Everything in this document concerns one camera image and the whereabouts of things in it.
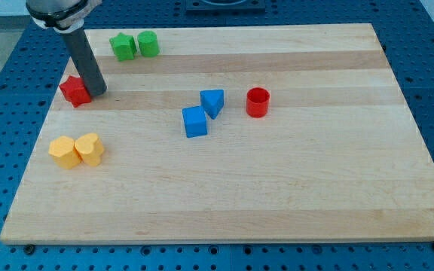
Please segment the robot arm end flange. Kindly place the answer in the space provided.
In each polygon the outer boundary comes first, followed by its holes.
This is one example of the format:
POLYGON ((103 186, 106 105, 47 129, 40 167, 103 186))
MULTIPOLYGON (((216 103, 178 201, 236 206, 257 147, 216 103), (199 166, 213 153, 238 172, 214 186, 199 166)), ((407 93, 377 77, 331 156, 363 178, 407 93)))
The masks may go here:
POLYGON ((26 9, 39 27, 66 34, 80 29, 100 4, 102 0, 26 0, 26 9))

